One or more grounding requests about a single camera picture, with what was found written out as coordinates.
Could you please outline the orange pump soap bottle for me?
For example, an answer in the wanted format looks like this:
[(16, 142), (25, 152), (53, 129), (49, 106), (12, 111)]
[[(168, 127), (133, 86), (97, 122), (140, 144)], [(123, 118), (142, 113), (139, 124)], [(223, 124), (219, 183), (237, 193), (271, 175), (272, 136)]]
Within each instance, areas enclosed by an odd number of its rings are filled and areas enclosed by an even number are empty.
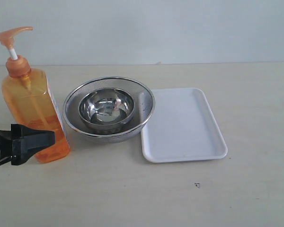
[(6, 62), (9, 74), (2, 81), (1, 90), (17, 123), (55, 133), (55, 144), (35, 155), (39, 162), (49, 163), (66, 157), (71, 148), (45, 72), (31, 68), (27, 59), (14, 49), (14, 36), (32, 29), (31, 26), (23, 26), (0, 32), (0, 43), (10, 54)]

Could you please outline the small stainless steel bowl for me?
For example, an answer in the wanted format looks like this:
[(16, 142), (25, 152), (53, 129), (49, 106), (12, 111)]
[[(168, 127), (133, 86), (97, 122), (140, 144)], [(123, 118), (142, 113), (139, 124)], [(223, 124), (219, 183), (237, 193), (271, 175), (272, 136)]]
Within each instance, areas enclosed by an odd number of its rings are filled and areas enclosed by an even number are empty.
[(82, 122), (94, 130), (114, 130), (123, 127), (132, 118), (135, 103), (126, 91), (106, 87), (85, 95), (78, 111)]

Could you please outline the steel mesh colander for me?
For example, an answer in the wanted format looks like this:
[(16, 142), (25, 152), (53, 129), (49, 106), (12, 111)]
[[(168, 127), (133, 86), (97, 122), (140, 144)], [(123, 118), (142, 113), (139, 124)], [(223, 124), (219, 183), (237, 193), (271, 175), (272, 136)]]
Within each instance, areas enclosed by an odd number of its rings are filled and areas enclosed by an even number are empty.
[[(123, 127), (114, 130), (94, 130), (86, 126), (78, 111), (82, 98), (94, 90), (106, 87), (119, 88), (129, 93), (135, 103), (133, 118)], [(64, 101), (63, 116), (66, 123), (80, 135), (99, 143), (119, 143), (140, 133), (155, 109), (153, 92), (143, 83), (124, 77), (104, 77), (83, 83)]]

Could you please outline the white rectangular foam tray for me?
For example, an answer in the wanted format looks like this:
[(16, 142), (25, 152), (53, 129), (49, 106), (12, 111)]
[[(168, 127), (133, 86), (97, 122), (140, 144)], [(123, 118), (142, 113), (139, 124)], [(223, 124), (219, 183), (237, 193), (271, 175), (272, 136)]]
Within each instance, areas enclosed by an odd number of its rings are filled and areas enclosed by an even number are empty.
[(141, 131), (142, 153), (152, 163), (222, 159), (227, 145), (204, 92), (154, 89), (155, 109)]

